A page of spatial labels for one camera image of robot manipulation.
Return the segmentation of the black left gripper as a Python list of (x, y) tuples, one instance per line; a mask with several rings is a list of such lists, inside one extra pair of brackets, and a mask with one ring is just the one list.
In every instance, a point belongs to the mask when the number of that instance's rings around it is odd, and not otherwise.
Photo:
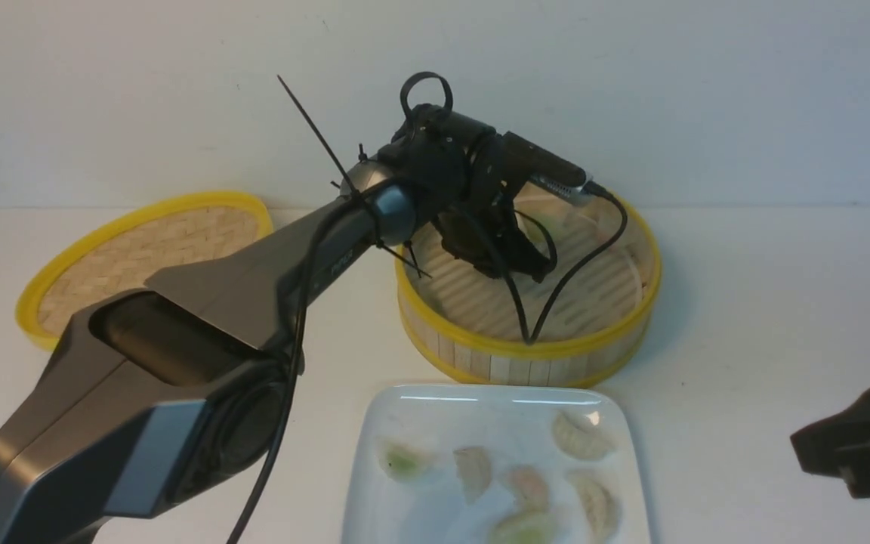
[(505, 270), (537, 283), (558, 263), (554, 250), (543, 254), (529, 240), (514, 208), (514, 197), (538, 173), (536, 151), (520, 135), (484, 135), (468, 157), (463, 195), (435, 220), (443, 249), (490, 279), (503, 275), (491, 250), (500, 255)]

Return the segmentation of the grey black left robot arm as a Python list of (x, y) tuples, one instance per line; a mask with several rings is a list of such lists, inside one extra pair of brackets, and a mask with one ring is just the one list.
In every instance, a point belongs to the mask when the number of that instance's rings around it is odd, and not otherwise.
[(308, 306), (366, 250), (492, 206), (538, 148), (416, 106), (330, 203), (228, 257), (159, 270), (73, 314), (0, 427), (0, 543), (90, 543), (276, 451)]

